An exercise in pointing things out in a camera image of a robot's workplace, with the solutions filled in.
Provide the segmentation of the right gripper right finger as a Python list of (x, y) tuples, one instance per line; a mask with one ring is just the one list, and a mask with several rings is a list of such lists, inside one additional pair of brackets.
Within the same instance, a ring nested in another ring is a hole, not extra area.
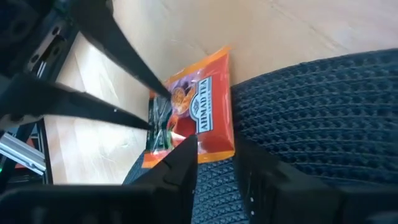
[(328, 185), (251, 141), (234, 143), (249, 224), (398, 224), (398, 187)]

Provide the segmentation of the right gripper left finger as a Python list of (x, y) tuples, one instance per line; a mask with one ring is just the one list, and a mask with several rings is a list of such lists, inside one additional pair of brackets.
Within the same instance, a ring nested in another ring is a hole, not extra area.
[(127, 185), (43, 185), (0, 197), (0, 224), (190, 224), (198, 139)]

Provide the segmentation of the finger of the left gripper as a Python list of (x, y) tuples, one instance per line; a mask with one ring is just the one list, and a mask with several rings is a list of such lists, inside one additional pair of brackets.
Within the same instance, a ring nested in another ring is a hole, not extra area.
[(0, 129), (33, 123), (45, 115), (104, 121), (150, 129), (147, 121), (88, 93), (32, 75), (0, 74)]
[(72, 0), (70, 17), (83, 36), (116, 65), (158, 95), (171, 93), (129, 43), (105, 0)]

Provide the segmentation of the red and orange tea packet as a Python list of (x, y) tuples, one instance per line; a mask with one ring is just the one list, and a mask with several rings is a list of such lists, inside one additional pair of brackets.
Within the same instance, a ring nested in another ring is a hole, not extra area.
[(152, 168), (185, 138), (198, 138), (198, 162), (216, 162), (234, 155), (229, 47), (184, 68), (165, 81), (167, 100), (149, 95), (143, 168)]

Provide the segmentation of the round dark woven placemat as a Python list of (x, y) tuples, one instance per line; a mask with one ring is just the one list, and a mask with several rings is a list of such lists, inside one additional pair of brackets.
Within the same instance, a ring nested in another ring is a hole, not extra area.
[[(398, 49), (304, 62), (230, 90), (234, 140), (328, 185), (398, 187)], [(190, 224), (249, 224), (234, 155), (197, 160)], [(126, 184), (153, 168), (143, 158)]]

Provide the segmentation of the silver metal bracket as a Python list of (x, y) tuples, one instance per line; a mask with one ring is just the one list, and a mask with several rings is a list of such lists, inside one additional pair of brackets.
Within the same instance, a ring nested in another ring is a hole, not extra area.
[(8, 133), (0, 138), (0, 154), (36, 174), (43, 175), (46, 171), (44, 154)]

